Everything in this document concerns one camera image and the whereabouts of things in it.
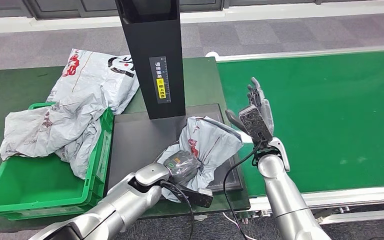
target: yellow label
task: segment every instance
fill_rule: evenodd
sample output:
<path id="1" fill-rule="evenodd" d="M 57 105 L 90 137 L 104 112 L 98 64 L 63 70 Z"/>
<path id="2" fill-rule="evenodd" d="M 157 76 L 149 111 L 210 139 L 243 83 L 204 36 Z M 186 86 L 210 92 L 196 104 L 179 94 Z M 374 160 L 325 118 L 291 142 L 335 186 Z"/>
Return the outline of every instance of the yellow label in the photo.
<path id="1" fill-rule="evenodd" d="M 164 79 L 157 78 L 156 79 L 156 88 L 158 89 L 158 96 L 160 99 L 166 98 L 166 87 L 164 86 Z"/>

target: black display tower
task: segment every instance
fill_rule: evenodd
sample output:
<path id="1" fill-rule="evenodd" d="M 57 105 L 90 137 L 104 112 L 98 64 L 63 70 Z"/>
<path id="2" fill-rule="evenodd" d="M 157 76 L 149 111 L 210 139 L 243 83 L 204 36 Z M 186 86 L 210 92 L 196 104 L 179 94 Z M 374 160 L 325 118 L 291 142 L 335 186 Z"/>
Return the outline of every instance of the black display tower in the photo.
<path id="1" fill-rule="evenodd" d="M 115 0 L 149 119 L 184 116 L 179 0 Z"/>

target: plastic bag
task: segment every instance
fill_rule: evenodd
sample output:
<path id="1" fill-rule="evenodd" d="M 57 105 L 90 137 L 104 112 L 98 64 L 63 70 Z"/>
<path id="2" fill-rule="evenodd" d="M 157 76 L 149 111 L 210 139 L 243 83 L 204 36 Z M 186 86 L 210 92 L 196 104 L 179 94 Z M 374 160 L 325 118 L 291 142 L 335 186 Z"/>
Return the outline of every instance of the plastic bag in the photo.
<path id="1" fill-rule="evenodd" d="M 165 160 L 178 151 L 192 153 L 201 166 L 195 177 L 183 186 L 197 191 L 207 187 L 214 180 L 214 170 L 233 156 L 243 146 L 241 136 L 233 128 L 206 117 L 189 117 L 182 129 L 178 143 L 169 146 L 157 159 L 164 164 Z M 163 188 L 162 195 L 173 202 L 179 202 L 168 189 Z"/>
<path id="2" fill-rule="evenodd" d="M 68 63 L 46 101 L 57 102 L 91 87 L 102 87 L 108 106 L 114 114 L 121 114 L 139 88 L 132 57 L 71 50 Z"/>
<path id="3" fill-rule="evenodd" d="M 107 108 L 102 88 L 92 87 L 52 106 L 11 112 L 5 118 L 0 156 L 5 161 L 13 155 L 35 158 L 56 152 L 74 175 L 85 179 L 101 133 L 99 117 Z"/>

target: green table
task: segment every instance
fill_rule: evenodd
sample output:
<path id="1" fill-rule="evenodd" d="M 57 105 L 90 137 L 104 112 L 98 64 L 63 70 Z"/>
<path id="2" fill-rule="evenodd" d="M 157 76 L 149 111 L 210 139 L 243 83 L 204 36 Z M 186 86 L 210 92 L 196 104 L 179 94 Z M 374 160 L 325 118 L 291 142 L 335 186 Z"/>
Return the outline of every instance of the green table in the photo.
<path id="1" fill-rule="evenodd" d="M 184 59 L 185 100 L 187 106 L 219 104 L 224 114 L 226 102 L 214 58 Z M 63 67 L 41 67 L 26 69 L 0 70 L 0 145 L 4 136 L 5 116 L 9 112 L 25 110 L 32 103 L 44 102 Z M 146 111 L 142 93 L 139 90 L 125 113 Z M 230 199 L 237 210 L 249 209 L 250 202 L 246 187 L 243 190 L 230 191 Z M 222 193 L 214 194 L 210 208 L 194 207 L 196 213 L 226 211 L 229 206 Z M 171 217 L 188 214 L 184 204 L 167 200 L 160 201 L 147 211 L 143 218 Z M 19 231 L 39 228 L 53 222 L 60 222 L 73 216 L 46 217 L 19 221 L 8 221 L 0 217 L 0 232 Z"/>

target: label sticker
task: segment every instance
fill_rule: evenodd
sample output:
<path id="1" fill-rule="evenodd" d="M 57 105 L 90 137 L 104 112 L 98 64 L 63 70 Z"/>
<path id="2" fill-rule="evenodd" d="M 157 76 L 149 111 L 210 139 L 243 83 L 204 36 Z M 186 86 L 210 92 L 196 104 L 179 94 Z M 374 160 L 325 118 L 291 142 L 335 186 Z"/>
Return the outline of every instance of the label sticker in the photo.
<path id="1" fill-rule="evenodd" d="M 165 56 L 155 56 L 149 58 L 152 77 L 154 79 L 156 101 L 159 104 L 171 103 L 169 73 L 167 70 L 167 60 Z"/>

